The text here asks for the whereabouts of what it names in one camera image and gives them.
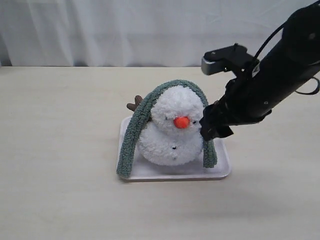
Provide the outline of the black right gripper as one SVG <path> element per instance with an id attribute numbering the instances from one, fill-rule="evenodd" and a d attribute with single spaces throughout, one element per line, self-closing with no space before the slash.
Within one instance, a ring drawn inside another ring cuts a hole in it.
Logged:
<path id="1" fill-rule="evenodd" d="M 205 141 L 210 141 L 232 136 L 234 132 L 230 126 L 234 126 L 236 121 L 228 112 L 225 102 L 217 100 L 204 108 L 203 117 L 199 123 L 201 136 Z"/>

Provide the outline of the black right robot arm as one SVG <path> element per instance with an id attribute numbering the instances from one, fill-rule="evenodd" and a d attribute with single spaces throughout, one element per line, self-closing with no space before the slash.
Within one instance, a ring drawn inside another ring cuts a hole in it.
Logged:
<path id="1" fill-rule="evenodd" d="M 205 75 L 235 75 L 224 95 L 203 110 L 200 133 L 206 141 L 230 136 L 232 126 L 261 122 L 320 71 L 318 1 L 296 10 L 277 31 L 281 38 L 263 59 L 240 44 L 208 51 L 202 57 Z"/>

